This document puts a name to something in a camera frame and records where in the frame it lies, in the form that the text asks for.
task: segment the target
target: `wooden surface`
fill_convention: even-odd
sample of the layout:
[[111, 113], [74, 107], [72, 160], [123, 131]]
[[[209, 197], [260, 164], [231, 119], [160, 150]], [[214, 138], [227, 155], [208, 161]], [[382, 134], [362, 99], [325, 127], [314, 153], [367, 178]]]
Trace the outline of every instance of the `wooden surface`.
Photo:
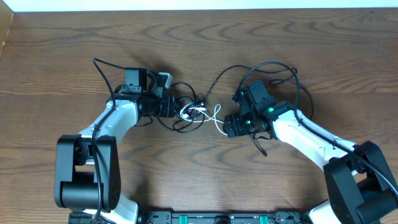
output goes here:
[[[397, 31], [397, 9], [18, 13], [0, 59], [0, 222], [67, 221], [53, 199], [55, 145], [104, 109], [109, 92], [92, 57], [170, 72], [202, 97], [228, 66], [287, 63], [312, 93], [314, 122], [375, 142], [398, 178]], [[113, 87], [123, 82], [102, 67]], [[230, 96], [244, 73], [226, 73], [210, 95], [220, 118], [238, 109]], [[289, 84], [270, 92], [295, 97]], [[298, 150], [261, 145], [268, 157], [213, 123], [191, 134], [132, 128], [118, 151], [123, 193], [145, 207], [208, 211], [306, 210], [328, 198], [323, 172]]]
[[2, 48], [6, 44], [7, 35], [11, 26], [12, 17], [14, 13], [3, 0], [0, 0], [0, 56]]

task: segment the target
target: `white background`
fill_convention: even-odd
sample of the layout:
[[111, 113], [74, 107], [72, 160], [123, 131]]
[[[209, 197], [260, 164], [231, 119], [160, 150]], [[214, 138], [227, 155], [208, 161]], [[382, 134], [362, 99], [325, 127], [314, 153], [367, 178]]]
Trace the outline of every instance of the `white background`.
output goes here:
[[398, 0], [4, 0], [14, 12], [398, 7]]

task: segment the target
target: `wood grain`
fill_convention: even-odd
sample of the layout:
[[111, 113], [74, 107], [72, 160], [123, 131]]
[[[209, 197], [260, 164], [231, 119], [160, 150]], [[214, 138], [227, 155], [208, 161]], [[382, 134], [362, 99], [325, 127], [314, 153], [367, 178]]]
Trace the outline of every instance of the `wood grain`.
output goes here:
[[[170, 72], [202, 97], [228, 66], [287, 63], [312, 93], [314, 122], [358, 143], [375, 142], [398, 177], [397, 15], [397, 9], [16, 14], [0, 60], [0, 222], [67, 222], [68, 210], [53, 201], [55, 145], [104, 108], [108, 91], [92, 57]], [[121, 71], [103, 69], [112, 86], [123, 82]], [[210, 95], [210, 108], [222, 104], [220, 118], [237, 110], [230, 96], [244, 72], [226, 73]], [[254, 73], [247, 82], [274, 77]], [[289, 85], [270, 92], [295, 97]], [[305, 96], [302, 102], [308, 114]], [[261, 145], [267, 158], [248, 138], [225, 138], [212, 123], [191, 134], [157, 122], [132, 128], [118, 150], [122, 190], [147, 208], [174, 210], [306, 210], [328, 198], [322, 171], [303, 154], [279, 141]], [[397, 223], [398, 212], [383, 222]]]

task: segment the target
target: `white string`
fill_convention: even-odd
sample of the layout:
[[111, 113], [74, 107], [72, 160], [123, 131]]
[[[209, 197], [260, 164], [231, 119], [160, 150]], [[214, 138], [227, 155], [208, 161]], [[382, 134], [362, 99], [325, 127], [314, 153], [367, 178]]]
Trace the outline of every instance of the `white string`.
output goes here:
[[[192, 121], [192, 119], [187, 119], [187, 118], [184, 118], [184, 116], [183, 116], [183, 111], [185, 110], [185, 108], [187, 107], [188, 105], [186, 105], [186, 106], [184, 106], [183, 108], [182, 108], [182, 110], [180, 110], [180, 117], [182, 118], [182, 119], [184, 119], [185, 121], [189, 121], [189, 122], [191, 122]], [[207, 122], [207, 121], [211, 121], [211, 120], [213, 120], [214, 121], [214, 123], [216, 124], [216, 127], [217, 127], [217, 129], [218, 129], [218, 131], [221, 133], [221, 134], [224, 134], [224, 135], [227, 135], [226, 133], [224, 133], [221, 129], [220, 129], [220, 127], [218, 127], [218, 125], [217, 125], [217, 122], [220, 122], [220, 123], [224, 123], [224, 121], [221, 121], [221, 120], [219, 120], [219, 119], [217, 119], [217, 114], [218, 114], [218, 112], [220, 112], [220, 110], [221, 110], [221, 105], [220, 104], [217, 104], [215, 107], [214, 107], [214, 115], [213, 116], [209, 116], [209, 115], [207, 115], [204, 111], [205, 110], [207, 110], [206, 108], [189, 108], [189, 110], [197, 110], [197, 111], [199, 111], [200, 113], [202, 113], [204, 116], [206, 116], [207, 117], [207, 119], [206, 120], [204, 120], [203, 122]], [[201, 123], [202, 121], [192, 121], [193, 123]]]

